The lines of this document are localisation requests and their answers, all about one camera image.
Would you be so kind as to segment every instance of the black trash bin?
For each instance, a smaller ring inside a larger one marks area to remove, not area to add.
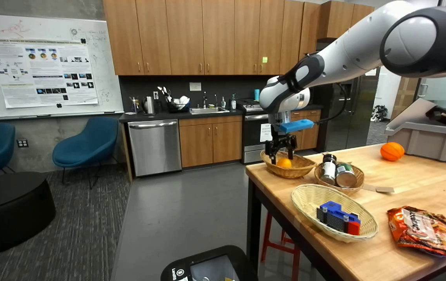
[[[160,281],[258,281],[244,251],[223,246],[170,263]]]

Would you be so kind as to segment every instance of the poster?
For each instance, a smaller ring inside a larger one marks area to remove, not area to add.
[[[0,86],[6,108],[98,104],[80,41],[0,39]]]

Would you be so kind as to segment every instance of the orange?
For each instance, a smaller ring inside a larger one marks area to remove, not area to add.
[[[282,158],[277,161],[277,166],[282,168],[292,168],[292,162],[288,158]]]
[[[396,161],[403,157],[405,149],[396,142],[388,142],[380,148],[380,155],[386,160]]]

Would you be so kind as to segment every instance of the green can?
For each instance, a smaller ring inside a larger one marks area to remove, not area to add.
[[[356,185],[356,176],[348,163],[338,163],[336,166],[336,182],[340,187],[353,187]]]

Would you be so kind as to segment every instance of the oven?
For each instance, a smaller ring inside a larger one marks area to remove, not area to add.
[[[242,124],[242,160],[243,164],[261,161],[264,142],[260,142],[261,124],[268,123],[268,114],[244,116]]]

